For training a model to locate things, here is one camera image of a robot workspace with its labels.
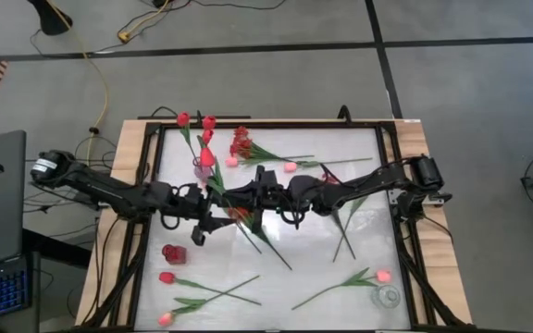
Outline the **red blossom artificial bunch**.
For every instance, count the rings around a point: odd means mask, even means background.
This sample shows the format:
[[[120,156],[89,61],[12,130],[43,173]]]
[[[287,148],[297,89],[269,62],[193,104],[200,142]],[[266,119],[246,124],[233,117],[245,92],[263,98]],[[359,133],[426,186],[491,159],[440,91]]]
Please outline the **red blossom artificial bunch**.
[[[356,255],[355,255],[355,253],[353,251],[353,247],[352,247],[351,243],[349,242],[349,240],[347,238],[347,235],[346,235],[346,230],[348,228],[349,222],[346,222],[345,224],[341,223],[340,214],[339,214],[338,210],[334,210],[331,213],[331,216],[332,216],[332,220],[333,220],[334,224],[339,229],[340,234],[341,234],[340,239],[339,239],[339,241],[337,243],[337,247],[336,247],[335,253],[333,255],[332,262],[333,263],[336,262],[336,260],[338,258],[338,255],[340,253],[340,250],[341,250],[341,246],[343,244],[345,244],[347,246],[351,257],[355,260],[356,259]]]
[[[254,226],[254,215],[250,213],[248,210],[244,208],[228,208],[225,209],[225,212],[228,214],[229,218],[235,219],[236,222],[239,221],[242,223],[242,226],[248,233],[252,233],[255,235],[259,240],[261,240],[265,245],[267,245],[270,250],[282,261],[282,263],[287,266],[290,270],[292,270],[292,267],[287,263],[287,261],[283,258],[283,256],[279,253],[279,251],[274,247],[274,245],[271,243],[269,238],[267,237],[266,233],[263,230],[260,231],[253,231]]]
[[[240,126],[234,130],[234,137],[229,148],[229,153],[231,156],[239,158],[261,158],[261,159],[271,159],[271,162],[281,162],[285,164],[287,161],[306,161],[301,160],[300,157],[281,157],[276,154],[269,152],[268,150],[262,148],[249,136],[249,131],[247,128]]]

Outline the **peach pink artificial tulip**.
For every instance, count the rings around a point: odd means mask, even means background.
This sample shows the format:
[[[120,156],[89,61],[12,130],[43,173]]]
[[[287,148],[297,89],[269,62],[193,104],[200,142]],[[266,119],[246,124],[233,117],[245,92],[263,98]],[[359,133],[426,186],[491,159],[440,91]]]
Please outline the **peach pink artificial tulip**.
[[[245,281],[243,281],[242,283],[238,284],[238,285],[235,285],[234,287],[228,289],[228,290],[222,290],[222,291],[230,291],[232,294],[233,294],[233,291],[255,281],[258,279],[258,276],[255,276],[255,277],[251,277]],[[161,327],[168,327],[170,325],[172,325],[176,318],[179,316],[179,315],[185,315],[185,314],[190,314],[190,313],[193,313],[193,312],[196,312],[200,309],[202,309],[205,305],[207,305],[209,302],[212,302],[220,297],[223,297],[223,296],[218,296],[214,293],[214,296],[212,297],[209,297],[209,298],[205,298],[205,299],[194,299],[194,298],[186,298],[186,297],[175,297],[174,298],[174,302],[177,303],[179,306],[172,309],[172,310],[169,310],[167,311],[166,313],[162,314],[157,322],[158,322],[158,325],[161,326]]]
[[[252,245],[252,247],[259,253],[259,254],[262,254],[261,250],[256,246],[256,244],[254,243],[254,241],[251,239],[251,237],[248,235],[248,233],[246,232],[246,230],[244,229],[244,227],[242,226],[242,223],[237,221],[236,222],[236,227],[237,229],[242,233],[242,235],[244,236],[245,239],[247,239],[249,241],[249,243]]]

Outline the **long green stem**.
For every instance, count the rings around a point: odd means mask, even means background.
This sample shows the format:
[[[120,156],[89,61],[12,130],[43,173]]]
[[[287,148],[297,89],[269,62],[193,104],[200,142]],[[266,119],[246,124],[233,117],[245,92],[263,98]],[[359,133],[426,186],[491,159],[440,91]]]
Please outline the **long green stem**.
[[[363,203],[366,201],[367,197],[363,197],[363,198],[360,198],[360,199],[357,199],[357,200],[354,200],[352,202],[352,205],[351,205],[351,209],[350,209],[350,212],[349,212],[349,215],[346,219],[346,221],[342,224],[345,224],[346,222],[349,222],[348,224],[348,227],[350,225],[350,222],[354,216],[354,214],[361,208],[361,206],[363,205]]]

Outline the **clear glass vase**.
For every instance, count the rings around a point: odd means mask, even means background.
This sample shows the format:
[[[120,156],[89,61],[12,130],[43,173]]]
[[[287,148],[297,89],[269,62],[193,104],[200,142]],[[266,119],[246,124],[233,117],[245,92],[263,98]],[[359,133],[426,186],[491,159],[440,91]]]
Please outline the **clear glass vase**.
[[[371,299],[380,308],[393,309],[401,303],[401,294],[394,286],[383,285],[374,288]]]

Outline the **purple glass vase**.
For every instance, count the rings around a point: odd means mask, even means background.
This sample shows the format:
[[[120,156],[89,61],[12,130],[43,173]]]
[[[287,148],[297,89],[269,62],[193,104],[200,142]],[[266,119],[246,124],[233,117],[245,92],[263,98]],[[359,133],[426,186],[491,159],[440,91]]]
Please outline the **purple glass vase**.
[[[200,181],[206,182],[212,176],[212,167],[203,166],[199,158],[193,160],[193,172]]]

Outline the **silver arm base bracket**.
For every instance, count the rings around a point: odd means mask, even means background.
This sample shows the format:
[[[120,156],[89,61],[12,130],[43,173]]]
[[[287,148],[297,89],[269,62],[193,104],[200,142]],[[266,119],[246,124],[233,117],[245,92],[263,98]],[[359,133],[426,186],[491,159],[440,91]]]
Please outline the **silver arm base bracket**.
[[[406,199],[407,192],[402,190],[391,190],[388,191],[389,199],[391,204],[397,204],[399,199]],[[442,206],[445,203],[449,202],[452,198],[452,194],[448,192],[434,192],[429,195],[426,195],[421,203],[423,205],[433,205],[433,206]]]

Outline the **black aluminium table frame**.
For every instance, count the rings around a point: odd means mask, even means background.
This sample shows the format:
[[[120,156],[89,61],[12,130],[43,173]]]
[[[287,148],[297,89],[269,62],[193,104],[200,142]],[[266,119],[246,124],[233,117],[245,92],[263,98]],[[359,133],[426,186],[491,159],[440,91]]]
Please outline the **black aluminium table frame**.
[[[378,167],[393,151],[406,155],[428,154],[427,143],[420,120],[364,120],[347,124],[340,119],[316,119],[301,122],[259,121],[258,119],[221,119],[211,141],[211,149],[218,158],[227,188],[238,188],[254,176],[255,166],[229,168],[225,158],[234,128],[244,126],[258,145],[284,156],[314,155],[316,160],[371,158],[365,162],[329,166],[341,180],[353,179]],[[112,177],[126,182],[136,179],[141,156],[154,168],[148,179],[159,179],[171,185],[193,181],[192,155],[180,133],[170,126],[173,120],[125,120],[118,139]],[[242,235],[237,227],[226,227],[206,236],[205,245],[192,243],[192,227],[197,222],[180,222],[174,231],[165,230],[158,216],[151,222],[151,233],[143,268],[131,277],[117,301],[118,326],[134,323],[135,330],[230,330],[263,329],[267,331],[318,329],[337,331],[341,328],[403,329],[411,319],[421,326],[427,320],[423,293],[412,275],[400,267],[396,250],[395,227],[390,222],[388,195],[379,192],[366,199],[355,211],[347,236],[353,246],[356,259],[342,245],[336,261],[333,257],[341,238],[333,226],[332,217],[322,217],[310,212],[299,230],[285,224],[275,213],[265,212],[265,233],[284,259],[290,270],[261,240],[252,239],[262,254]],[[121,267],[123,249],[130,248],[128,259],[135,254],[135,247],[143,239],[141,226],[136,226],[133,237],[127,237],[127,224],[119,221],[112,228],[106,244],[104,271],[100,287],[100,306],[116,285]],[[428,282],[446,307],[461,321],[472,325],[460,271],[449,236],[428,220],[415,223],[418,246],[422,258],[418,267],[424,267]],[[173,242],[186,247],[187,264],[170,268],[160,255],[161,248]],[[342,287],[328,291],[306,305],[291,308],[308,297],[346,280],[350,275],[369,267],[366,275],[374,276],[378,270],[388,270],[391,285],[401,295],[401,302],[394,308],[385,308],[374,288]],[[256,275],[261,277],[238,291],[241,296],[256,300],[262,306],[230,297],[211,301],[203,309],[179,316],[169,327],[161,327],[157,319],[172,308],[177,308],[175,297],[200,299],[211,292],[180,285],[168,285],[159,281],[161,271],[173,271],[179,278],[189,279],[208,287],[228,287]]]

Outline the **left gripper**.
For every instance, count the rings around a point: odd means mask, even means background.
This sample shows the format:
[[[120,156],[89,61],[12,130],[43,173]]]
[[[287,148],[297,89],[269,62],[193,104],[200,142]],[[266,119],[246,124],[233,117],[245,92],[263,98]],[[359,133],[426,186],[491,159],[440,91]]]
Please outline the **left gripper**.
[[[197,220],[192,230],[192,241],[195,245],[204,245],[206,234],[235,224],[236,220],[225,217],[213,217],[209,210],[209,202],[205,199],[197,183],[187,183],[180,186],[182,191],[182,218]],[[227,191],[223,188],[209,187],[208,199],[212,204],[228,204]]]

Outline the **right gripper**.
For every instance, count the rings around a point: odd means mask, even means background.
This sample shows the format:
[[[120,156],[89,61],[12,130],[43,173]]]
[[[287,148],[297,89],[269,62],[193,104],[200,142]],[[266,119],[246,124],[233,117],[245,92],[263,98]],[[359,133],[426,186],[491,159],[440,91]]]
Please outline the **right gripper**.
[[[290,210],[288,195],[283,186],[278,184],[275,172],[266,170],[263,166],[256,168],[253,183],[225,190],[223,201],[232,207],[252,207],[254,223],[251,231],[253,234],[263,231],[262,219],[265,210],[276,211],[279,214]]]

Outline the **red glass vase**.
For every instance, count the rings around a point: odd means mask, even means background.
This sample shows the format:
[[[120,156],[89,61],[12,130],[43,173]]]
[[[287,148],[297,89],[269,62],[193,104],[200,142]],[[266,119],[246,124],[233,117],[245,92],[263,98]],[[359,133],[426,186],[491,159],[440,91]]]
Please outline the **red glass vase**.
[[[162,255],[170,265],[184,265],[187,263],[187,249],[182,246],[167,244],[162,248]]]

